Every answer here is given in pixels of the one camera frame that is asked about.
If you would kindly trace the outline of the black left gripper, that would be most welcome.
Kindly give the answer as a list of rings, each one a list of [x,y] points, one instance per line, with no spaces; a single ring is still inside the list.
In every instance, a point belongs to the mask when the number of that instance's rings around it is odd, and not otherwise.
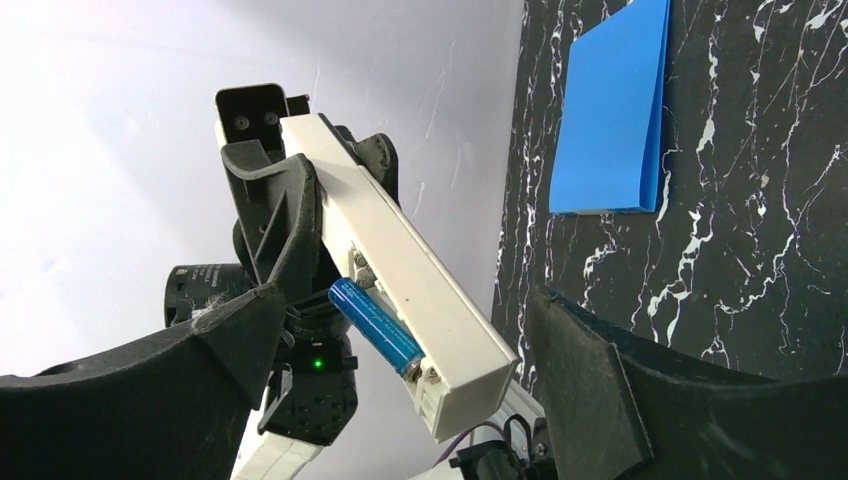
[[[399,201],[399,160],[385,133],[356,140],[344,125],[336,132],[394,202]],[[253,286],[234,309],[236,318],[268,333],[278,327],[284,345],[323,344],[349,328],[328,300],[340,278],[321,241],[318,175],[302,153],[273,161],[258,140],[220,150],[238,221],[233,246]]]

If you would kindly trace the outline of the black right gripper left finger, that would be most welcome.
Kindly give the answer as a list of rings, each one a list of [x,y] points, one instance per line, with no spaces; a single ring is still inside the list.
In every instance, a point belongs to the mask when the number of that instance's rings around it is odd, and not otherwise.
[[[255,288],[119,347],[1,379],[5,479],[226,479],[262,401],[283,293]]]

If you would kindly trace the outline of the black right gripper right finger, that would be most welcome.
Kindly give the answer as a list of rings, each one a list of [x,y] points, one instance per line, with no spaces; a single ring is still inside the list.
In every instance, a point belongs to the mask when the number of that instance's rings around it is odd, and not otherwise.
[[[547,288],[527,303],[562,479],[843,479],[847,379],[720,367],[603,320]]]

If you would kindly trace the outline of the white remote control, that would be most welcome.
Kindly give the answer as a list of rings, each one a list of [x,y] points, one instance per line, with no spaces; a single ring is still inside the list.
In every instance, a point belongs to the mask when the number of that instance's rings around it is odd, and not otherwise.
[[[517,357],[397,203],[322,114],[287,117],[282,140],[317,173],[322,241],[340,274],[372,281],[368,294],[423,350],[406,385],[416,414],[443,442],[500,407]]]

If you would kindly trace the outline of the blue battery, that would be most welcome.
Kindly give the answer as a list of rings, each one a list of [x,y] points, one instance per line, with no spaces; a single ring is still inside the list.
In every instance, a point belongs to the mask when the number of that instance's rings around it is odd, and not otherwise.
[[[350,278],[336,280],[328,300],[406,382],[422,373],[424,352],[414,337]]]

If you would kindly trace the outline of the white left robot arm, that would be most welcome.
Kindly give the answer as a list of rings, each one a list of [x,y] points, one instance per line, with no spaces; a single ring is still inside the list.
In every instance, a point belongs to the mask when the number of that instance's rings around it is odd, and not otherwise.
[[[233,476],[291,479],[331,445],[358,407],[350,322],[328,298],[341,275],[319,239],[316,175],[302,162],[262,182],[271,207],[245,215],[259,229],[262,248],[253,265],[241,227],[233,230],[236,264],[177,266],[165,292],[172,326],[207,315],[264,280],[288,286],[280,340],[263,392],[260,415],[248,422]]]

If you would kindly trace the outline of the blue flat box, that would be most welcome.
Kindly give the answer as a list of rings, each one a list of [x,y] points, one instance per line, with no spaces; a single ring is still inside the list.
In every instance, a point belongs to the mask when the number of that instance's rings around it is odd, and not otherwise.
[[[550,213],[656,210],[669,17],[667,1],[634,1],[572,44]]]

